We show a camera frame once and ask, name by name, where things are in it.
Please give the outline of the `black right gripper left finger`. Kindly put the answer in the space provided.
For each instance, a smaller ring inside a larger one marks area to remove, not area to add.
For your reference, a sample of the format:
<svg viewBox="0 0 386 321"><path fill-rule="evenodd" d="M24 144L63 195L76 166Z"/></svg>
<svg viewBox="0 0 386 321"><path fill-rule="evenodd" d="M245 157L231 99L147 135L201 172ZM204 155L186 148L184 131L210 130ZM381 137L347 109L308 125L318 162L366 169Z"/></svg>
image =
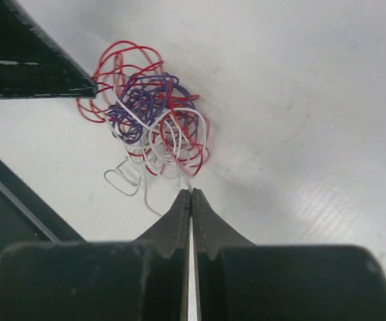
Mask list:
<svg viewBox="0 0 386 321"><path fill-rule="evenodd" d="M133 241L9 246L0 320L186 319L190 196Z"/></svg>

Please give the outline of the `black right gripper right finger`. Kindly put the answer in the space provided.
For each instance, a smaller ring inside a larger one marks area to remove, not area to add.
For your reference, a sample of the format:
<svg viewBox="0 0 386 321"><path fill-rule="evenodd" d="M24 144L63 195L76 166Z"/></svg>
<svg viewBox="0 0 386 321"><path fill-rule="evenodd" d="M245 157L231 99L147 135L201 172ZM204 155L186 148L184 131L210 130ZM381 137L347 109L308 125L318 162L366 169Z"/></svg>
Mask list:
<svg viewBox="0 0 386 321"><path fill-rule="evenodd" d="M191 194L199 320L386 320L386 277L355 245L256 245Z"/></svg>

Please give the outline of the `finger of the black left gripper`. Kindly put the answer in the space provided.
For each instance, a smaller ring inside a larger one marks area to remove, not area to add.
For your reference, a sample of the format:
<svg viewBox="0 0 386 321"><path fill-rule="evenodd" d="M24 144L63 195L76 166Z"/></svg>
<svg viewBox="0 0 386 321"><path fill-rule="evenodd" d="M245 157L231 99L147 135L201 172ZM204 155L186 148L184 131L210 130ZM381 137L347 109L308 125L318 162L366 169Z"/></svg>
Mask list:
<svg viewBox="0 0 386 321"><path fill-rule="evenodd" d="M17 1L0 1L0 99L96 94L95 81Z"/></svg>

